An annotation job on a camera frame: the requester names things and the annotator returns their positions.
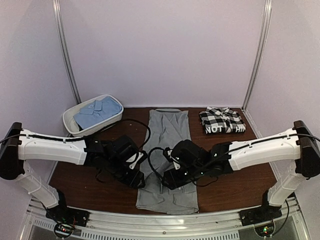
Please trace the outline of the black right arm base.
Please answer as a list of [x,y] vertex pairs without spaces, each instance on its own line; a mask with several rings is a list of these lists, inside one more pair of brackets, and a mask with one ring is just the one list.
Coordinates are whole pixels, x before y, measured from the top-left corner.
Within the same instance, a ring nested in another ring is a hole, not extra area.
[[261,205],[254,208],[241,210],[239,218],[242,226],[256,225],[280,218],[282,216],[281,207]]

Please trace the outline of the grey long sleeve shirt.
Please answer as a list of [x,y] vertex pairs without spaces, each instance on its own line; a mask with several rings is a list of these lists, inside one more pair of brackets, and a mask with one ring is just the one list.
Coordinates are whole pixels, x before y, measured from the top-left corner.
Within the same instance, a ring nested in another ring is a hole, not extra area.
[[[151,135],[143,150],[150,153],[150,162],[160,175],[174,168],[174,164],[164,157],[163,149],[172,149],[180,141],[191,139],[188,113],[187,110],[174,108],[149,111]],[[187,215],[199,211],[197,188],[193,183],[170,190],[161,184],[148,160],[140,164],[140,171],[144,173],[145,187],[138,189],[137,209],[170,215]]]

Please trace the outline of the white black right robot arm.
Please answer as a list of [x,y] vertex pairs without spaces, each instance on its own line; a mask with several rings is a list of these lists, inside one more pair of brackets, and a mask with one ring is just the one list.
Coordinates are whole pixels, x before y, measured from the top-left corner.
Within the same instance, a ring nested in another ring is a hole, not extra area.
[[269,188],[256,210],[259,220],[268,220],[302,182],[320,174],[320,139],[302,120],[284,132],[248,141],[218,143],[206,150],[191,140],[164,149],[173,168],[166,170],[161,184],[175,190],[204,176],[218,178],[255,165],[289,161],[289,168]]

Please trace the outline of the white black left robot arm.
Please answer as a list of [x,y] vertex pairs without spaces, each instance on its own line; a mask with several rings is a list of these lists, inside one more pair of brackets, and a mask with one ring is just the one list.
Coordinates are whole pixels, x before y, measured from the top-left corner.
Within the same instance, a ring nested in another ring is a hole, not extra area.
[[72,218],[64,194],[44,183],[28,163],[33,160],[54,161],[107,171],[120,183],[139,189],[145,186],[144,174],[137,164],[147,157],[135,142],[123,135],[115,140],[98,140],[93,135],[59,137],[38,134],[14,122],[0,142],[0,177],[16,181],[38,199],[61,222]]

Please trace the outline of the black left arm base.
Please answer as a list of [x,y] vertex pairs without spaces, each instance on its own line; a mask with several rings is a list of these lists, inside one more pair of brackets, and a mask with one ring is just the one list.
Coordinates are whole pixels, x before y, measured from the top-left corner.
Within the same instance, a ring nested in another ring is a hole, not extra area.
[[70,226],[86,227],[90,213],[86,210],[67,207],[59,204],[52,208],[44,208],[45,216],[56,223],[67,224]]

